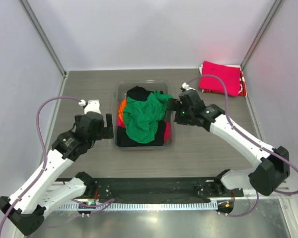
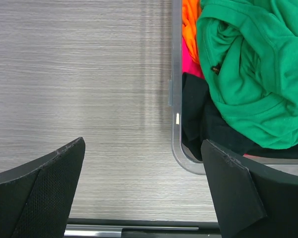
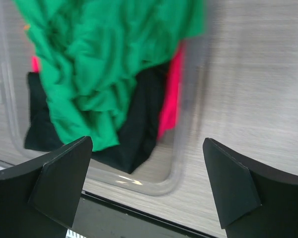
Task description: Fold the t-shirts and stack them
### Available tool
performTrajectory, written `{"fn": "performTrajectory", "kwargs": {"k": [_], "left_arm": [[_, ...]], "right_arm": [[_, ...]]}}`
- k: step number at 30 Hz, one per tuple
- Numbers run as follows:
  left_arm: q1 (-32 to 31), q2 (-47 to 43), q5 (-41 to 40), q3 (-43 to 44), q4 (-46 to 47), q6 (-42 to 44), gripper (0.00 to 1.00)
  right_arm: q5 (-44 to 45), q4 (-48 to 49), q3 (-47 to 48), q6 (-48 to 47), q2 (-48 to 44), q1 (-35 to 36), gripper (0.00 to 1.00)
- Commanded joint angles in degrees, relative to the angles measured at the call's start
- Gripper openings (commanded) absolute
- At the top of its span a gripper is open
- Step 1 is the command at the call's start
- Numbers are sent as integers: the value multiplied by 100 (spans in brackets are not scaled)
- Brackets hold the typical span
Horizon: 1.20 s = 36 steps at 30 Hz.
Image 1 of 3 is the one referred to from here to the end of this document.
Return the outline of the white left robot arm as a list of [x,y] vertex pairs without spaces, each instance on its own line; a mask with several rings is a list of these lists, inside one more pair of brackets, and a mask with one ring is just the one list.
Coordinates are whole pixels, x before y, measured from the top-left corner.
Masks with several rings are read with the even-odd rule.
[[93,147],[96,141],[112,139],[112,115],[87,112],[75,116],[75,130],[61,133],[47,158],[32,176],[11,196],[0,197],[0,210],[24,235],[34,233],[45,218],[66,202],[77,197],[92,197],[97,185],[94,178],[79,172],[67,184],[52,192],[47,190],[59,175],[79,156]]

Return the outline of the clear plastic bin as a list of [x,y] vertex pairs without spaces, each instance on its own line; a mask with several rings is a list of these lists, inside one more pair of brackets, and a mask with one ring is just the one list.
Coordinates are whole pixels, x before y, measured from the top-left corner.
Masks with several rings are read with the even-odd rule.
[[116,86],[114,145],[121,149],[162,149],[172,145],[173,125],[165,121],[172,96],[165,81],[138,80]]

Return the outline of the green t-shirt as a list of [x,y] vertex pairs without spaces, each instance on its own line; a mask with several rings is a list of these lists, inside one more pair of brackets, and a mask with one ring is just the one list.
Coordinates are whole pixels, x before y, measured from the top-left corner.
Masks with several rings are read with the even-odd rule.
[[172,98],[159,91],[149,93],[145,101],[127,97],[123,118],[129,138],[141,144],[154,141],[158,123],[164,119],[168,100]]

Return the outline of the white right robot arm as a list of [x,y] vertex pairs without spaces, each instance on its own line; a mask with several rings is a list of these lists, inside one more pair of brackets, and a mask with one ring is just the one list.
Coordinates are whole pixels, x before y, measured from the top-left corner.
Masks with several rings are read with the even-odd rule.
[[258,193],[269,196],[290,175],[289,152],[283,146],[274,148],[244,130],[233,121],[228,121],[223,109],[215,104],[206,106],[193,90],[169,99],[165,120],[177,124],[198,126],[222,138],[252,165],[246,170],[225,170],[214,183],[215,193],[225,196],[237,188],[254,188]]

